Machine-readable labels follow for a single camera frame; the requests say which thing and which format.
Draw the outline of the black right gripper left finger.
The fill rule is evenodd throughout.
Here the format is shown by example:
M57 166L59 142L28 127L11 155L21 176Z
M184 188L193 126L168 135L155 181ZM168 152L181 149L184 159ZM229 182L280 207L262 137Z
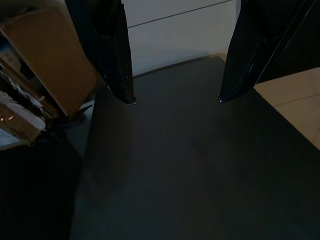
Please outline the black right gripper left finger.
M135 104L124 4L120 0L67 0L65 4L88 60L116 98Z

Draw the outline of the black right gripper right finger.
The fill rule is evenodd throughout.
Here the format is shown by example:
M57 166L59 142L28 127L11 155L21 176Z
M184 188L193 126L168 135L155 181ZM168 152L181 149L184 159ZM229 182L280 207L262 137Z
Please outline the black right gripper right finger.
M228 47L219 100L320 66L318 0L243 0Z

